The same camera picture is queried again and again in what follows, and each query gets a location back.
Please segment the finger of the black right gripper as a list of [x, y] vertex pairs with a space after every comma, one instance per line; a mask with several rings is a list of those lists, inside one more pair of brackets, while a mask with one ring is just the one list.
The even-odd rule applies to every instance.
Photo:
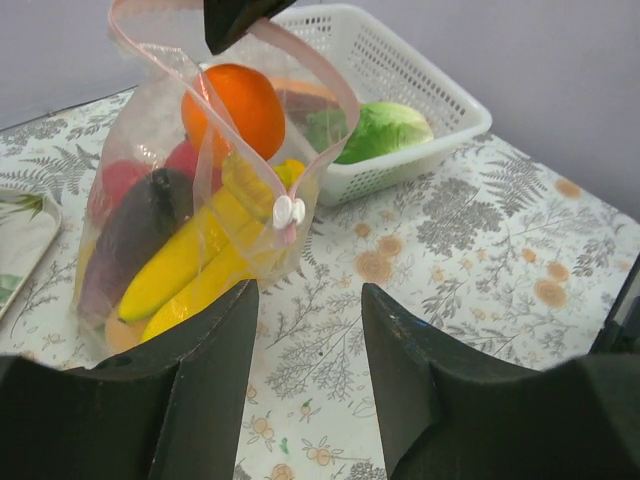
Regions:
[[209, 51], [221, 54], [262, 18], [270, 19], [295, 0], [204, 0], [204, 35]]

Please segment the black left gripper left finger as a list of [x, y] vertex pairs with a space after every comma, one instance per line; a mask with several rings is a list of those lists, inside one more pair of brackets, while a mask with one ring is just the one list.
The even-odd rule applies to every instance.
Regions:
[[3, 357], [2, 477], [231, 478], [258, 309], [243, 281], [91, 369]]

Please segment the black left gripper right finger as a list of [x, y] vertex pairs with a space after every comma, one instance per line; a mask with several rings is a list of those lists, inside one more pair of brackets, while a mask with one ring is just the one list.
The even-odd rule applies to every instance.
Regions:
[[638, 477], [637, 356], [536, 371], [446, 334], [374, 284], [361, 307], [390, 478]]

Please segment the orange fruit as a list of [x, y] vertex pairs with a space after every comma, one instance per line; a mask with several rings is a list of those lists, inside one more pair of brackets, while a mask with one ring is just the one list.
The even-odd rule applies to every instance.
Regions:
[[[278, 95], [269, 79], [257, 70], [238, 64], [220, 64], [204, 74], [217, 92], [244, 141], [265, 161], [271, 159], [285, 139], [286, 120]], [[207, 119], [190, 94], [181, 104], [182, 122], [192, 145], [200, 150]], [[214, 133], [214, 167], [221, 169], [231, 147]]]

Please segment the yellow orange peach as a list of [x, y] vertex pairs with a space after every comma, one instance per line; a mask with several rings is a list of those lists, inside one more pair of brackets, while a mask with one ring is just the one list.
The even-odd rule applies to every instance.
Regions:
[[149, 320], [144, 319], [127, 323], [118, 316], [114, 309], [105, 322], [105, 338], [109, 353], [117, 355], [136, 347]]

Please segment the red apple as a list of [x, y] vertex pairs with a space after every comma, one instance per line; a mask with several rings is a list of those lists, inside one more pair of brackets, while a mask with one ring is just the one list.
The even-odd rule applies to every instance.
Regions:
[[[180, 171], [189, 178], [193, 184], [196, 177], [198, 165], [198, 152], [191, 145], [189, 140], [180, 142], [168, 155], [164, 162], [164, 168]], [[213, 168], [211, 170], [211, 192], [221, 188], [221, 171]]]
[[125, 194], [149, 171], [149, 165], [129, 159], [117, 160], [106, 166], [89, 194], [88, 214], [93, 225], [100, 228]]

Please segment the clear zip top bag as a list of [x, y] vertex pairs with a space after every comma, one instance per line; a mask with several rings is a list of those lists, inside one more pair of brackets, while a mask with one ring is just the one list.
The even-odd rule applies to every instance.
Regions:
[[264, 1], [116, 1], [116, 45], [146, 69], [87, 201], [71, 317], [106, 359], [235, 283], [295, 270], [359, 103], [326, 15]]

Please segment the yellow banana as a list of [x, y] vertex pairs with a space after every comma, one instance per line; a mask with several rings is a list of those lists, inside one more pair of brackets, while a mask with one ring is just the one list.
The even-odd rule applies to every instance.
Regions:
[[237, 156], [225, 161], [221, 177], [221, 188], [143, 266], [114, 308], [124, 322], [149, 320], [140, 343], [253, 277], [246, 253], [268, 236], [275, 197]]

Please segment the purple eggplant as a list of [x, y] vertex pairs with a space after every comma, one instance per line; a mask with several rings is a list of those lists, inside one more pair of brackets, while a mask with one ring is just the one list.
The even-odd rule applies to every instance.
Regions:
[[138, 180], [101, 231], [83, 276], [78, 316], [107, 317], [141, 268], [193, 214], [192, 180], [158, 168]]

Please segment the red brown sweet potato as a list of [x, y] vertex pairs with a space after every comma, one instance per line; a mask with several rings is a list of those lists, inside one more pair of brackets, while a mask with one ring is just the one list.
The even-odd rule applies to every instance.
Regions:
[[304, 128], [310, 114], [340, 109], [335, 95], [325, 86], [308, 81], [273, 78], [271, 83], [290, 125]]

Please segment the white perforated plastic basket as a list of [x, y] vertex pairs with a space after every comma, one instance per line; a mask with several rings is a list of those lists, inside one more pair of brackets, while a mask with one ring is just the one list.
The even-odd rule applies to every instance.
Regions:
[[272, 17], [320, 50], [361, 100], [360, 121], [328, 168], [319, 201], [336, 206], [433, 169], [459, 144], [488, 131], [489, 111], [365, 10], [347, 4], [295, 8], [289, 1], [208, 1], [205, 24], [237, 40]]

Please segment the floral patterned tablecloth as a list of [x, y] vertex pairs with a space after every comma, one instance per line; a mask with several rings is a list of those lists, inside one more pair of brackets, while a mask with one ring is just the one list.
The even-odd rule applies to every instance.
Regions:
[[[86, 197], [131, 92], [1, 133], [1, 187], [61, 232], [1, 322], [1, 353], [93, 366], [67, 317]], [[319, 210], [301, 266], [261, 295], [229, 479], [386, 479], [360, 319], [365, 281], [419, 318], [536, 369], [586, 353], [639, 253], [639, 222], [485, 133], [435, 173]]]

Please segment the green lettuce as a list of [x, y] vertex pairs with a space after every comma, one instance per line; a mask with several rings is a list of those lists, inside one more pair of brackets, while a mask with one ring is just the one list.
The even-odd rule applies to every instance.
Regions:
[[[346, 117], [341, 109], [307, 117], [305, 136], [318, 153], [346, 134]], [[417, 110], [394, 102], [364, 103], [359, 122], [335, 162], [356, 164], [433, 139], [430, 123]]]

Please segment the leaf patterned square tray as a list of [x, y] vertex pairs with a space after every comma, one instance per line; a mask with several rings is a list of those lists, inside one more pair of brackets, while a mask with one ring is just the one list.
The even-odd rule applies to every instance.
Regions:
[[1, 188], [1, 316], [58, 235], [60, 206], [42, 193]]

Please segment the aluminium frame rail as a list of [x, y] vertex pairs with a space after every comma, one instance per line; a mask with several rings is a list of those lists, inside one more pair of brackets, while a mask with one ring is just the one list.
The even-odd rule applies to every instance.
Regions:
[[589, 353], [639, 353], [639, 263], [636, 258]]

